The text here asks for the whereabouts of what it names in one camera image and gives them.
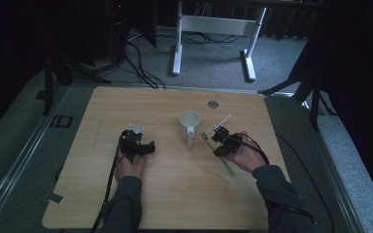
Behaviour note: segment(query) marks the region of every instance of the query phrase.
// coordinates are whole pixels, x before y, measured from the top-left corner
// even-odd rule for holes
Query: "table top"
[[[219,106],[212,109],[210,101]],[[91,228],[102,206],[120,133],[128,124],[144,126],[142,144],[155,141],[143,177],[141,229],[266,229],[267,212],[251,174],[228,162],[232,177],[201,138],[187,150],[179,136],[179,115],[200,114],[206,132],[223,126],[246,130],[270,163],[288,178],[262,96],[202,90],[97,87],[86,108],[43,218],[47,228]],[[113,181],[110,197],[117,187]]]

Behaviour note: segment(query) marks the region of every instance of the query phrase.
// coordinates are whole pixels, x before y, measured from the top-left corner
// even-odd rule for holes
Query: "hand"
[[[257,146],[254,141],[250,140],[250,138],[246,136],[246,131],[242,131],[241,134],[244,134],[241,136],[244,143],[250,144],[251,146],[259,149],[259,146]],[[257,151],[245,145],[241,145],[236,153],[229,154],[224,158],[235,163],[239,168],[249,173],[256,168],[265,165],[265,161],[262,156]]]
[[[118,161],[120,163],[115,168],[115,179],[117,182],[126,176],[137,177],[139,179],[142,178],[144,173],[145,163],[147,161],[147,156],[143,155],[140,157],[137,164],[131,163],[128,158],[126,158],[125,154],[123,154],[120,150],[118,153]]]

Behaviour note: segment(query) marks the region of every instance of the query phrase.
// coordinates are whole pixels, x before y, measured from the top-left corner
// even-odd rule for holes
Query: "black cable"
[[[136,65],[131,61],[131,59],[129,59],[128,56],[124,56],[125,57],[125,60],[127,60],[129,62],[129,64],[131,64],[131,66],[135,69],[135,71],[137,72],[138,74],[138,77],[140,77],[146,84],[148,84],[150,87],[152,87],[153,89],[156,89],[155,86],[153,86],[148,80],[146,80],[140,73],[139,73],[139,70],[137,69]]]
[[[218,40],[212,39],[210,35],[205,34],[205,33],[201,33],[201,32],[187,32],[186,35],[202,37],[203,38],[202,41],[196,41],[196,40],[190,39],[190,38],[185,37],[185,36],[182,37],[184,40],[190,42],[191,44],[196,44],[196,45],[222,44],[222,43],[227,44],[227,43],[233,43],[240,38],[239,36],[236,36],[235,39],[233,39],[231,41],[227,41],[230,38],[234,37],[234,36],[227,36],[225,39],[222,39],[222,40],[218,41]]]
[[[295,156],[298,158],[299,162],[301,163],[302,167],[304,168],[305,172],[307,173],[307,176],[308,178],[310,179],[314,189],[317,191],[318,195],[320,196],[320,199],[322,201],[322,204],[323,206],[325,207],[325,210],[326,210],[326,213],[328,214],[328,217],[329,217],[329,221],[330,221],[330,224],[331,224],[331,232],[334,232],[334,220],[333,220],[333,216],[331,214],[331,211],[329,210],[328,206],[326,205],[325,201],[323,200],[323,197],[320,193],[320,191],[318,190],[318,186],[317,184],[314,182],[310,172],[308,171],[307,169],[307,166],[305,166],[305,163],[302,161],[301,157],[299,156],[299,154],[296,152],[295,148],[281,135],[279,134],[276,134],[277,135],[277,138],[281,139],[283,142],[285,142],[289,148],[292,150],[292,152],[295,154]]]
[[[157,83],[160,83],[161,85],[163,85],[164,89],[165,89],[165,84],[163,82],[162,79],[158,78],[157,76],[154,76],[152,75],[150,72],[144,70],[144,67],[142,66],[142,55],[141,55],[141,51],[139,50],[139,48],[135,45],[133,45],[132,43],[127,43],[129,46],[133,47],[136,49],[137,53],[138,53],[138,65],[135,65],[130,59],[129,57],[125,56],[125,59],[131,64],[131,66],[136,70],[138,76],[144,80],[145,83],[147,83],[150,87],[154,88],[154,89],[159,89]]]
[[[112,163],[110,175],[109,175],[109,178],[108,178],[107,190],[105,192],[104,201],[102,203],[102,207],[101,207],[101,210],[99,211],[98,217],[96,218],[95,222],[93,223],[93,226],[92,226],[92,229],[90,230],[90,233],[94,233],[96,231],[96,229],[98,228],[99,221],[101,220],[101,217],[102,217],[102,209],[104,209],[105,204],[107,204],[107,202],[109,200],[112,180],[114,179],[115,168],[126,157],[126,155],[124,155],[120,160],[118,160],[118,153],[119,153],[119,146],[117,146],[117,152],[114,156],[114,162]]]
[[[262,157],[263,160],[265,161],[265,164],[269,165],[269,159],[268,159],[268,157],[266,156],[265,152],[262,151],[261,147],[260,147],[259,144],[256,142],[256,140],[254,140],[253,138],[251,138],[250,136],[248,136],[248,135],[246,135],[246,134],[242,134],[242,133],[236,133],[236,134],[237,134],[237,135],[246,136],[247,138],[251,139],[251,140],[256,144],[256,146],[257,146],[258,148],[254,147],[254,146],[252,146],[252,145],[250,145],[250,144],[248,144],[248,143],[245,143],[245,142],[243,142],[243,141],[237,140],[237,139],[235,139],[235,138],[233,138],[233,137],[229,137],[229,136],[228,136],[227,139],[232,140],[232,141],[235,141],[235,142],[238,142],[238,143],[240,143],[241,145],[245,145],[245,146],[251,148],[252,150],[255,150],[256,152],[258,152],[258,153],[261,155],[261,157]]]

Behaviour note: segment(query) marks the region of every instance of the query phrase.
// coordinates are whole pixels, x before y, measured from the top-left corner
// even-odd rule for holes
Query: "person's left hand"
[[[144,173],[147,156],[146,155],[141,156],[139,161],[136,164],[131,163],[129,159],[124,156],[125,154],[123,154],[119,150],[118,161],[120,161],[120,163],[115,168],[115,179],[117,179],[117,182],[121,178],[126,177],[126,176],[132,176],[132,177],[137,177],[141,179]]]

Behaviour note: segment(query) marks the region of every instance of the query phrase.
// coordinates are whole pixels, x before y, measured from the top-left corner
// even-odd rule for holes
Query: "white stand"
[[[261,9],[261,13],[258,14],[258,18],[256,20],[241,20],[219,17],[183,16],[182,6],[183,2],[179,1],[177,23],[178,42],[175,47],[173,74],[176,76],[181,74],[181,56],[183,53],[183,45],[181,44],[182,32],[191,31],[251,37],[248,49],[244,50],[244,59],[247,66],[249,79],[251,81],[255,81],[256,76],[251,55],[254,51],[255,42],[259,34],[259,29],[262,25],[262,20],[265,16],[266,8]]]

